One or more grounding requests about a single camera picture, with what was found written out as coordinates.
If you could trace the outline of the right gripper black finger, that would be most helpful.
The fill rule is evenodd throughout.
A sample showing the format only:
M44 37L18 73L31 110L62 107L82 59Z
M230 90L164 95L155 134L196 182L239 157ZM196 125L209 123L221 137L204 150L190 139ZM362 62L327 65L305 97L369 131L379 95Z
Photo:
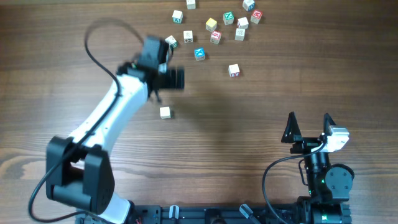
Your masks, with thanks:
M298 126L298 122L295 113L292 111L289 113L287 125L282 135L282 143L295 143L302 141L302 134Z
M328 113L325 113L323 116L323 133L330 136L335 125L336 123L333 121L331 116Z

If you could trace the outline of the red M dog block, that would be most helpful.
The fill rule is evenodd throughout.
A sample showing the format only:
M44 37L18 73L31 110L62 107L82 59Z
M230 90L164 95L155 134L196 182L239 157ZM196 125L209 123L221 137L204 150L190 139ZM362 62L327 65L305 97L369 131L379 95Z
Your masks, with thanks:
M171 109L168 106L159 108L159 112L162 119L170 119L172 117Z

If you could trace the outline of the blue X wooden block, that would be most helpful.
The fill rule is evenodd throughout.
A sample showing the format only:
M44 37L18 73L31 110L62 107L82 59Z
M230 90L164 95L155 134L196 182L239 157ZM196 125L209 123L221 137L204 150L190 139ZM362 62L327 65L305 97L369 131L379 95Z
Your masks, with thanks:
M204 48L197 48L194 50L194 54L195 54L195 60L196 61L200 61L200 60L204 60L205 59L205 51Z

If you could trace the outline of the red nine baseball block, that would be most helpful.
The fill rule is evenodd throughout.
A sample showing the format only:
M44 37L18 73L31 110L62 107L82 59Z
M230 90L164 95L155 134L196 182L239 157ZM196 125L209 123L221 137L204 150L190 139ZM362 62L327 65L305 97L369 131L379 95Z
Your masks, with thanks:
M221 40L221 32L214 30L210 36L210 42L213 44L219 44Z

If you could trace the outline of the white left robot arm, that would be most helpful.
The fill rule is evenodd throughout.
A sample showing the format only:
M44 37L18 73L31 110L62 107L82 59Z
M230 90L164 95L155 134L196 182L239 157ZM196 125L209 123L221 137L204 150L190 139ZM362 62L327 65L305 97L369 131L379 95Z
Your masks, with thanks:
M183 69L167 69L173 50L148 36L137 58L121 65L92 114L69 137L53 137L46 149L48 199L77 208L75 215L103 223L139 223L134 203L114 191L109 157L130 118L161 89L182 90Z

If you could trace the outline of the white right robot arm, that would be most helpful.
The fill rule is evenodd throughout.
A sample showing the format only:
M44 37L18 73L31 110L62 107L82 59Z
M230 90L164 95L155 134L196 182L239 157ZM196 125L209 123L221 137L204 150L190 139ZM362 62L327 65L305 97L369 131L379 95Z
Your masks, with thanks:
M354 172L344 164L331 164L329 154L349 141L349 131L324 115L323 132L317 138L303 137L295 117L289 113L282 143L291 143L291 154L303 157L300 175L308 187L308 197L300 196L289 215L292 223L351 223L349 192Z

